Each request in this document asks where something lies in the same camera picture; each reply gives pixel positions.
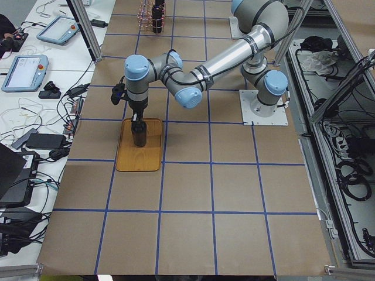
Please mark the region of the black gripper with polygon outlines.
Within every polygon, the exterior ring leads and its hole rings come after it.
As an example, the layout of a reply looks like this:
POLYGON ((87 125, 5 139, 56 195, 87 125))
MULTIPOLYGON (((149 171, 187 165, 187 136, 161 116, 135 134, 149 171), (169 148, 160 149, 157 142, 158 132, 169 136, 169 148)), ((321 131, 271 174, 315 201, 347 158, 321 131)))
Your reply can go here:
POLYGON ((130 102, 133 111, 132 122, 143 122, 144 109, 148 106, 148 102, 130 102))

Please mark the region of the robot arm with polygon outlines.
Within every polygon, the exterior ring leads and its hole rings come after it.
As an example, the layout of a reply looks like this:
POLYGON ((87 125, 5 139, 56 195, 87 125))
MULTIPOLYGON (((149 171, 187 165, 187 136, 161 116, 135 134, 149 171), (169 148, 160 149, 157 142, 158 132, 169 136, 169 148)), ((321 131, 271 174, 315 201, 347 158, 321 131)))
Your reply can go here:
POLYGON ((243 36, 188 73, 183 72, 182 60, 173 50, 153 59, 137 54, 126 58, 126 94, 133 110, 133 125, 144 123, 150 83, 161 81, 182 107, 191 109, 201 102, 204 91, 236 67, 257 87, 256 99, 261 106, 277 105, 287 90, 288 80, 282 72, 267 68, 264 52, 285 37, 289 24, 287 9, 280 1, 233 1, 231 12, 243 36))

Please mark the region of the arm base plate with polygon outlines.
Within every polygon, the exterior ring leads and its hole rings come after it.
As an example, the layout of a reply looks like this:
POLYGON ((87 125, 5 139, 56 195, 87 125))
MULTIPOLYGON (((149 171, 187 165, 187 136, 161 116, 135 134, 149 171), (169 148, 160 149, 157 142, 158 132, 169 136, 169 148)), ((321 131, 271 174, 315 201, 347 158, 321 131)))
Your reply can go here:
POLYGON ((229 25, 232 39, 239 39, 243 36, 244 33, 240 30, 238 19, 235 16, 229 17, 229 25))
POLYGON ((263 105, 258 100, 258 90, 240 90, 241 113, 244 125, 288 126, 286 110, 279 98, 276 105, 263 105))

